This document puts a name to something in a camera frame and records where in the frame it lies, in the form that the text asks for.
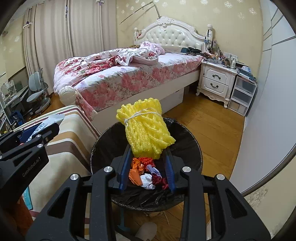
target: white bottle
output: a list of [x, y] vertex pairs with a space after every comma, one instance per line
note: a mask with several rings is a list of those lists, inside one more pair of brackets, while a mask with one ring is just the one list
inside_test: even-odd
[[236, 65], [236, 62], [235, 62], [235, 60], [233, 59], [233, 61], [232, 61], [232, 63], [231, 63], [231, 68], [232, 68], [232, 69], [235, 69], [235, 65]]

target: trash can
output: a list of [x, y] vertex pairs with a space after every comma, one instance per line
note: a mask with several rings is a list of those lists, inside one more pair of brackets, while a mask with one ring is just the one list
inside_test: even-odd
[[[186, 166], [202, 171], [202, 152], [193, 134], [183, 125], [171, 118], [164, 118], [164, 122], [176, 142], [170, 146], [172, 155], [181, 157]], [[111, 164], [115, 157], [122, 156], [128, 141], [126, 139], [125, 127], [117, 122], [108, 128], [96, 141], [91, 151], [91, 172]], [[162, 156], [154, 160], [156, 168], [162, 177], [166, 177]], [[127, 188], [121, 195], [111, 195], [113, 203], [130, 210], [145, 212], [165, 211], [181, 203], [184, 195], [174, 195], [169, 189], [163, 191], [146, 190], [134, 185], [128, 180]]]

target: headboard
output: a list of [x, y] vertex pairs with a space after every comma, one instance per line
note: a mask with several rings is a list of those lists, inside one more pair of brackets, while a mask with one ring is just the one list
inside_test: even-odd
[[196, 33], [195, 28], [168, 17], [161, 17], [139, 33], [135, 28], [135, 44], [144, 41], [157, 43], [162, 46], [192, 47], [205, 51], [205, 37]]

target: gray chair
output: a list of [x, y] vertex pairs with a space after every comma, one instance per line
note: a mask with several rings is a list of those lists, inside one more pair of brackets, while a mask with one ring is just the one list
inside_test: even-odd
[[32, 112], [33, 114], [41, 113], [50, 105], [50, 98], [46, 97], [48, 84], [43, 81], [43, 78], [40, 78], [39, 72], [31, 74], [29, 77], [29, 88], [35, 93], [28, 97], [27, 102], [33, 103], [40, 101]]

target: yellow foam bundle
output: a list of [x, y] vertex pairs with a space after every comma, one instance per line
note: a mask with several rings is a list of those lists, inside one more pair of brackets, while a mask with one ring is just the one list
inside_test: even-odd
[[162, 150], [175, 143], [163, 118], [160, 102], [149, 98], [122, 105], [116, 118], [126, 127], [126, 138], [135, 157], [159, 159]]

